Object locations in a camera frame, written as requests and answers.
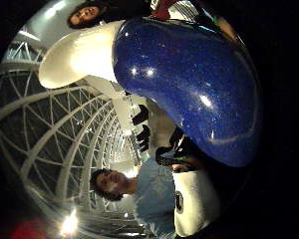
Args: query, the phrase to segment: blue glossy surface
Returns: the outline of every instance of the blue glossy surface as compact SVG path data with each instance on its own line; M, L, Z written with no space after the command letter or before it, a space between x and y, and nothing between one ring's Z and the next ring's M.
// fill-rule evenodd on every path
M118 82L157 102L214 159L247 165L257 149L261 104L243 52L219 33L181 22L128 21L114 45Z

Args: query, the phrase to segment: person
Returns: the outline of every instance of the person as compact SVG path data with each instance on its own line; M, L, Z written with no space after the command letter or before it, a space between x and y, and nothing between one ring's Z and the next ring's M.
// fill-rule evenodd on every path
M201 7L194 6L188 0L159 0L154 11L151 11L150 0L86 0L78 5L69 15L67 23L72 29L95 27L101 22L127 20L138 16L152 16L160 20L172 18L197 22L211 29L218 28L230 41L239 44L240 39L231 25L210 9L208 12Z
M186 160L188 163L194 161L192 158ZM160 166L150 157L143 163L137 177L127 178L121 172L103 168L92 173L90 183L97 194L111 201L121 200L124 194L132 195L138 223L157 238L167 239L176 235L172 172L187 170L185 164Z
M102 21L148 16L150 12L150 0L86 0L73 10L67 23L72 29L83 29L95 27Z

